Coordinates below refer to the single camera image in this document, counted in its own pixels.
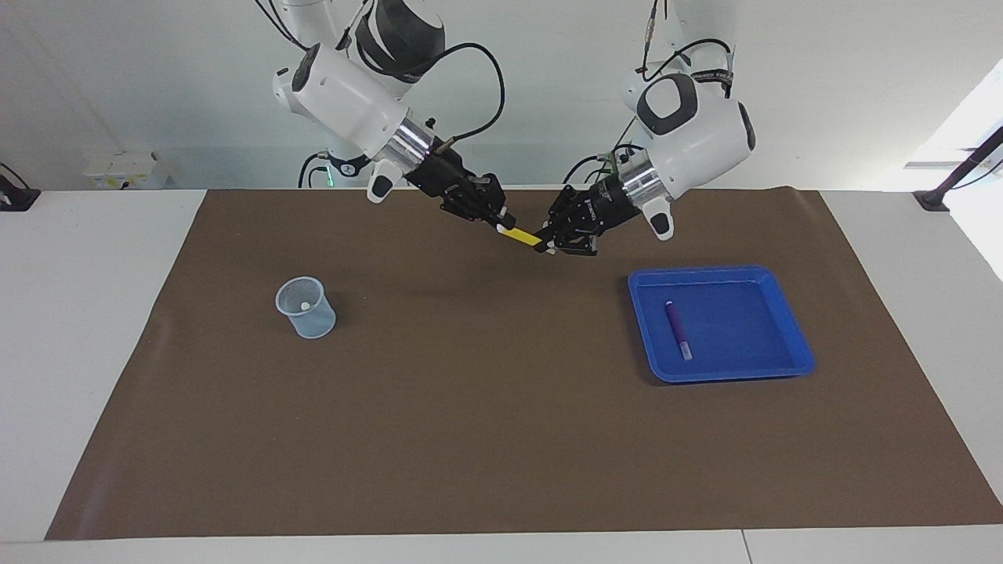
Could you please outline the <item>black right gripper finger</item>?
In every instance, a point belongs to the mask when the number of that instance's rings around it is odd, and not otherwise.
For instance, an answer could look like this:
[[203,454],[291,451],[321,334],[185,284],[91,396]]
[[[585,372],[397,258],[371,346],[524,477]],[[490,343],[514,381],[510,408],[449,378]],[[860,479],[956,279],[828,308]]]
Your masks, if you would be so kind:
[[455,215],[469,222],[484,222],[492,226],[491,205],[476,200],[443,200],[440,208],[445,213]]
[[470,175],[470,204],[477,220],[488,222],[495,229],[516,228],[516,218],[508,212],[506,195],[497,175]]

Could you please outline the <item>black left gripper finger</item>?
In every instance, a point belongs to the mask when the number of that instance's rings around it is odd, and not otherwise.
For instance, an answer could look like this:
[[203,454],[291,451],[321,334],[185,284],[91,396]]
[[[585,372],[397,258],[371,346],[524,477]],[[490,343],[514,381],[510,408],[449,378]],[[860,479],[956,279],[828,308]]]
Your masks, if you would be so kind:
[[540,230],[536,232],[536,236],[540,239],[540,243],[536,244],[536,250],[541,253],[588,257],[598,255],[598,237],[595,234]]
[[590,193],[587,190],[563,188],[549,207],[547,222],[542,228],[545,238],[563,238],[590,224]]

